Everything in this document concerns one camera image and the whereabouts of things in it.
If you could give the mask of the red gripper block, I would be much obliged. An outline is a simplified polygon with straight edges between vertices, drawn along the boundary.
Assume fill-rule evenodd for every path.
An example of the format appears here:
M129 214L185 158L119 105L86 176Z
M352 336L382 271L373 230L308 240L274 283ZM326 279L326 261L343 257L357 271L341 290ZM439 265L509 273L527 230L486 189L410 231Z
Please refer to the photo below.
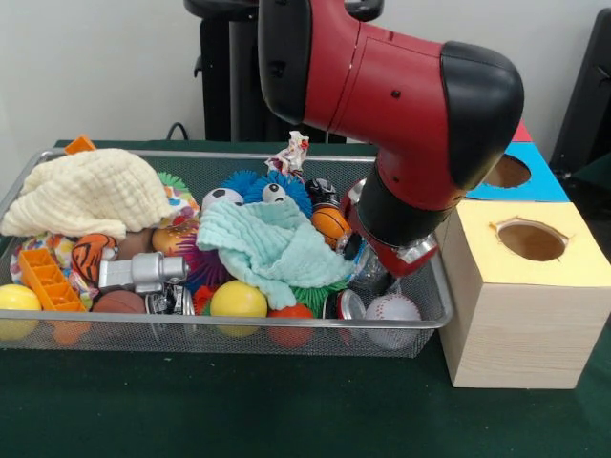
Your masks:
M341 201L341 210L353 232L344 247L344 259L354 260L360 252L363 240L372 248L378 260L390 273L385 273L371 282L371 294L374 297L383 295L392 285L392 276L402 278L416 272L424 266L437 252L438 243L434 234L417 239L404 247L391 247L369 235L360 222L357 209L362 189L366 182L355 182Z

